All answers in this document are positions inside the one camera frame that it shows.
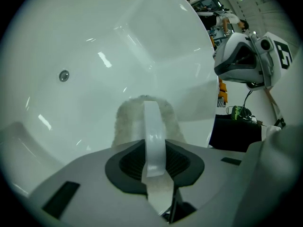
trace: metal drain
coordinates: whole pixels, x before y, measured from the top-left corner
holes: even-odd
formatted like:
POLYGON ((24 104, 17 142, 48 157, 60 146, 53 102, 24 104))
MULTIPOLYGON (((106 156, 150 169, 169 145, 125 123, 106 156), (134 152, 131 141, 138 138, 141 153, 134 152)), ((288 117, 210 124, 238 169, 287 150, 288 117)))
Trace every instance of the metal drain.
POLYGON ((69 77, 70 77, 70 73, 68 72, 68 70, 63 70, 60 72, 59 80, 61 82, 65 82, 68 80, 69 77))

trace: white bathtub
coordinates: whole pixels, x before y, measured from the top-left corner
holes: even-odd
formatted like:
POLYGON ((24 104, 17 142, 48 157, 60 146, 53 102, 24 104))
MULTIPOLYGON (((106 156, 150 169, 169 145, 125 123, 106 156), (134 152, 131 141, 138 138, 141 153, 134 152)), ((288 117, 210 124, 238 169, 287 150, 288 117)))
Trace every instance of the white bathtub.
POLYGON ((0 52, 1 156, 13 189, 26 196, 110 147, 118 107, 140 95, 171 103, 187 143, 206 147, 213 52, 186 0, 27 0, 0 52))

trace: white handle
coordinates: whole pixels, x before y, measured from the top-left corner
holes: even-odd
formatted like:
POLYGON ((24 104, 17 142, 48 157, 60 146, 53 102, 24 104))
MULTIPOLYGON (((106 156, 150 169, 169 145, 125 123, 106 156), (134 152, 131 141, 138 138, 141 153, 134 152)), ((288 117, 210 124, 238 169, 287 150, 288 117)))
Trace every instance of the white handle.
POLYGON ((147 177, 160 176, 166 168, 166 146, 159 105, 144 101, 145 160, 147 177))

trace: black pants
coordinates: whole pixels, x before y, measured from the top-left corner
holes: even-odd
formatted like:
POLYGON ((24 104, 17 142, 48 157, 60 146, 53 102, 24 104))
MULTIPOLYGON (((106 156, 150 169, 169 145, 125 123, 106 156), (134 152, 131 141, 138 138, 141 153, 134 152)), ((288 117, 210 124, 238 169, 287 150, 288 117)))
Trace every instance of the black pants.
POLYGON ((261 126, 249 121, 216 115, 209 144, 216 149, 246 152, 251 143, 262 141, 261 126))
POLYGON ((217 24, 217 16, 216 15, 212 15, 212 16, 209 16, 209 17, 199 16, 199 18, 201 19, 202 23, 204 24, 204 26, 207 30, 211 30, 211 27, 215 26, 217 24))

